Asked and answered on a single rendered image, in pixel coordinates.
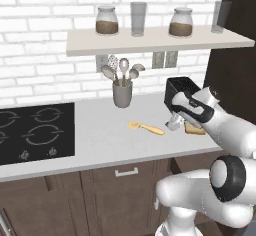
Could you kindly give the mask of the slice of bread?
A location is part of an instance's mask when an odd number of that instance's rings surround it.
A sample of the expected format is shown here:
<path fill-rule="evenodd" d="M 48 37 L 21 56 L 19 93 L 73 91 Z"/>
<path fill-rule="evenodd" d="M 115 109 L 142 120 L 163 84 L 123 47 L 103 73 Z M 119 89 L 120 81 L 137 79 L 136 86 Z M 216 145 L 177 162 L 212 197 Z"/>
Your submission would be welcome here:
<path fill-rule="evenodd" d="M 189 122 L 184 122 L 184 129 L 187 134 L 204 135 L 205 130 L 203 128 L 196 128 Z"/>

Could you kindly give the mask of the brown cabinet panel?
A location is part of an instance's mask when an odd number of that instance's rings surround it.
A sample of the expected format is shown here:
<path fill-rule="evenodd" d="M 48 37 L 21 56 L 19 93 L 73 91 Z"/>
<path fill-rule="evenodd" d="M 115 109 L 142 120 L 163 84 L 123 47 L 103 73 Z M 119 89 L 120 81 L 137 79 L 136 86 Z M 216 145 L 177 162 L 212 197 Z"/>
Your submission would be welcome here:
<path fill-rule="evenodd" d="M 78 172 L 0 183 L 12 236 L 88 236 Z"/>

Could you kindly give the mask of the black hob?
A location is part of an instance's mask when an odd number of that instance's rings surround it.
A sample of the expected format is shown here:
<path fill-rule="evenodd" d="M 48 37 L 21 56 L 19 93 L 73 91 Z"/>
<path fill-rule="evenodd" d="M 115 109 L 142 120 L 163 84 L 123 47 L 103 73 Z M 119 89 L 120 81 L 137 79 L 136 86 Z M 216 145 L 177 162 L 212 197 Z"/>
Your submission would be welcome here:
<path fill-rule="evenodd" d="M 74 103 L 0 109 L 0 165 L 74 155 Z"/>

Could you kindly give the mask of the glass jar with brown filling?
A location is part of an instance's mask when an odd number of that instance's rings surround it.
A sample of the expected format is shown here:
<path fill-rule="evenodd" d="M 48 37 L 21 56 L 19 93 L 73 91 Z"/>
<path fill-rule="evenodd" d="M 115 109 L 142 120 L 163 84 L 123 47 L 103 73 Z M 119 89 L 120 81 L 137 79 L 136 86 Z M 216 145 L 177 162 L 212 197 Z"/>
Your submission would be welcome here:
<path fill-rule="evenodd" d="M 169 25 L 169 34 L 176 37 L 189 37 L 193 31 L 192 9 L 177 7 Z"/>
<path fill-rule="evenodd" d="M 96 17 L 96 32 L 103 35 L 117 34 L 118 19 L 113 6 L 99 6 Z"/>

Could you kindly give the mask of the black toaster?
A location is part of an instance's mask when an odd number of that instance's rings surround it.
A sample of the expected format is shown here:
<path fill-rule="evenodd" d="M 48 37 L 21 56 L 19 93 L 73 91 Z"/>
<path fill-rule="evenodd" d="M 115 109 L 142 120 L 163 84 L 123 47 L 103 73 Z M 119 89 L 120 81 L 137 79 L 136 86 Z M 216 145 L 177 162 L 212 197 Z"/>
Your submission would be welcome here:
<path fill-rule="evenodd" d="M 203 108 L 197 107 L 196 104 L 191 101 L 192 95 L 199 90 L 200 88 L 189 77 L 170 77 L 166 80 L 164 103 L 168 110 L 173 113 L 173 97 L 175 95 L 185 97 L 185 100 L 179 102 L 179 105 L 184 105 L 186 109 L 191 109 L 194 113 L 201 115 Z"/>

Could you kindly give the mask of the brown cabinet front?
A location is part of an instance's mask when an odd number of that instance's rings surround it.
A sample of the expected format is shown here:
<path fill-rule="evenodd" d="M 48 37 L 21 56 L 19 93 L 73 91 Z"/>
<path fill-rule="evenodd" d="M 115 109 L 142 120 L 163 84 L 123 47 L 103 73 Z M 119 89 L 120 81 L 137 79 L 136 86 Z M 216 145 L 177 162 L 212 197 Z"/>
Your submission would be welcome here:
<path fill-rule="evenodd" d="M 115 177 L 139 169 L 136 175 Z M 154 209 L 156 183 L 170 175 L 170 161 L 161 159 L 82 171 L 90 236 L 143 236 L 159 225 L 161 208 Z"/>

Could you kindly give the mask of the yellow wooden spoon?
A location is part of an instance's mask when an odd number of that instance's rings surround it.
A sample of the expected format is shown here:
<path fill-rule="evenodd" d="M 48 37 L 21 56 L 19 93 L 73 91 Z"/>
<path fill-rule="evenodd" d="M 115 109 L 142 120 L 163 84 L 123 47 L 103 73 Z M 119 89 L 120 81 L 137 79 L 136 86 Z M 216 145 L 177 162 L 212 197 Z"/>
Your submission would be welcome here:
<path fill-rule="evenodd" d="M 139 129 L 139 128 L 142 128 L 142 129 L 145 129 L 151 133 L 154 133 L 154 134 L 157 134 L 157 135 L 164 135 L 165 132 L 160 129 L 160 128 L 157 128 L 157 127 L 154 127 L 154 126 L 149 126 L 149 125 L 146 125 L 146 124 L 142 124 L 142 123 L 139 123 L 139 122 L 136 122 L 136 121 L 130 121 L 128 123 L 128 127 L 130 129 Z"/>

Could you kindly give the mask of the grey utensil pot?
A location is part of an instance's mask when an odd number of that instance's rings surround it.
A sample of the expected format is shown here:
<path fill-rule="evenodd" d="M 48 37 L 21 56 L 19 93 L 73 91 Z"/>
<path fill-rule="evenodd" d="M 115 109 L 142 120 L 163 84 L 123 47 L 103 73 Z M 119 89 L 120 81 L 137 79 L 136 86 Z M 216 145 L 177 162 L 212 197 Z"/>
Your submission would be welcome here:
<path fill-rule="evenodd" d="M 132 100 L 133 82 L 127 80 L 127 85 L 122 86 L 122 81 L 119 81 L 119 86 L 112 84 L 113 102 L 118 108 L 127 108 Z"/>

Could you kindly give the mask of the grey wall socket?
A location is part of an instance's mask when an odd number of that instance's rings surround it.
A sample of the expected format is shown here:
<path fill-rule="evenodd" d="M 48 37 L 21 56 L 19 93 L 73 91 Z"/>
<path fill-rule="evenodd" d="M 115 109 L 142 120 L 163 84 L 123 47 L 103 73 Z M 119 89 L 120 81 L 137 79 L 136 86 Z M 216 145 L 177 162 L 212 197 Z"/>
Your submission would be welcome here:
<path fill-rule="evenodd" d="M 164 67 L 164 59 L 165 53 L 164 52 L 154 52 L 152 57 L 152 68 L 153 69 L 160 69 Z"/>
<path fill-rule="evenodd" d="M 96 56 L 96 72 L 101 72 L 101 67 L 108 64 L 107 55 L 97 55 Z"/>
<path fill-rule="evenodd" d="M 178 52 L 177 51 L 167 51 L 165 59 L 166 68 L 175 68 L 177 66 Z"/>

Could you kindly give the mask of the white wall shelf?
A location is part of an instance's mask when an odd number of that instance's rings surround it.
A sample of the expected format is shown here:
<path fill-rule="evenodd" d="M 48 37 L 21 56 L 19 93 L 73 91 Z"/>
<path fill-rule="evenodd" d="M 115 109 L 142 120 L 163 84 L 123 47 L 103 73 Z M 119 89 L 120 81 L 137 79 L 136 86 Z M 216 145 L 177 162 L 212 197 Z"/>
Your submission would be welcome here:
<path fill-rule="evenodd" d="M 194 26 L 190 37 L 172 37 L 167 27 L 146 28 L 142 37 L 121 28 L 117 35 L 100 35 L 94 29 L 68 32 L 66 54 L 72 56 L 253 47 L 255 41 L 230 30 L 212 33 L 210 26 Z"/>

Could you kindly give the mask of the slotted steel spoon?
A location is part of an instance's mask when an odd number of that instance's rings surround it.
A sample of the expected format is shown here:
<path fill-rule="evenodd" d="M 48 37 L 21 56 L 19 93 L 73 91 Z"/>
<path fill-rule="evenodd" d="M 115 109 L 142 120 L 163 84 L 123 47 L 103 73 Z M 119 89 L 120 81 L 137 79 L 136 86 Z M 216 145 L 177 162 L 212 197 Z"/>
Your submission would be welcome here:
<path fill-rule="evenodd" d="M 108 66 L 113 69 L 114 73 L 117 73 L 118 58 L 115 55 L 110 55 L 109 56 Z"/>

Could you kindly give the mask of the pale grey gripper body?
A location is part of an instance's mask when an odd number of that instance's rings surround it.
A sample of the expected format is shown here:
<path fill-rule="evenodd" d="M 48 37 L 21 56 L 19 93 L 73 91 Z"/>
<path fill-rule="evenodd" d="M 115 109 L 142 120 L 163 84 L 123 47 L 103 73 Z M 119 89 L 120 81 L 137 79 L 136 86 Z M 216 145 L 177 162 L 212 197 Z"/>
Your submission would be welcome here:
<path fill-rule="evenodd" d="M 180 125 L 183 123 L 184 119 L 179 114 L 173 112 L 171 118 L 165 123 L 166 127 L 171 131 L 176 131 L 180 128 Z"/>

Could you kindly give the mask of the brown drawer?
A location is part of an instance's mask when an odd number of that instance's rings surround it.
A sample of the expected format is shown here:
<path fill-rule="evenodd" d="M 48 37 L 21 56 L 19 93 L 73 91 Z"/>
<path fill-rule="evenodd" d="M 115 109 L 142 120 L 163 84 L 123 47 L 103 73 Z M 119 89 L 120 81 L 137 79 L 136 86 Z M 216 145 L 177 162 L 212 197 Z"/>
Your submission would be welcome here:
<path fill-rule="evenodd" d="M 175 157 L 170 160 L 170 170 L 173 174 L 179 174 L 197 169 L 209 169 L 211 164 L 222 155 L 227 155 L 227 152 L 215 151 Z"/>

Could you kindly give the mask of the clear drinking glass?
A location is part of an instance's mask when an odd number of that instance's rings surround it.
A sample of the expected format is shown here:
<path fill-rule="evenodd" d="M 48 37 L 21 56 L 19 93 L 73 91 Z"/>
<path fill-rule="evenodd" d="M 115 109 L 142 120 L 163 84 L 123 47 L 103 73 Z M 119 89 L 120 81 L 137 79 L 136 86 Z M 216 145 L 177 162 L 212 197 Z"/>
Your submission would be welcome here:
<path fill-rule="evenodd" d="M 146 2 L 131 2 L 131 34 L 136 37 L 144 35 L 145 18 L 146 18 L 147 3 Z"/>
<path fill-rule="evenodd" d="M 230 12 L 231 5 L 232 5 L 232 2 L 226 1 L 226 0 L 215 2 L 212 26 L 211 26 L 212 33 L 223 32 L 229 12 Z"/>

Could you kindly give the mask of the dark brown tall cabinet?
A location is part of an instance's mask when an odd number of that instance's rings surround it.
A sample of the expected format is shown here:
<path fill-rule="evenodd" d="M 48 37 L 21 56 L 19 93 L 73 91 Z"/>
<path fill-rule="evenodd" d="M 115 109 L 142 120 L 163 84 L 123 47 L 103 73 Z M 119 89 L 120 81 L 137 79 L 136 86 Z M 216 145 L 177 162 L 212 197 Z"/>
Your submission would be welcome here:
<path fill-rule="evenodd" d="M 204 87 L 220 94 L 220 106 L 228 113 L 256 124 L 256 0 L 232 2 L 226 28 L 253 39 L 252 48 L 213 49 Z"/>

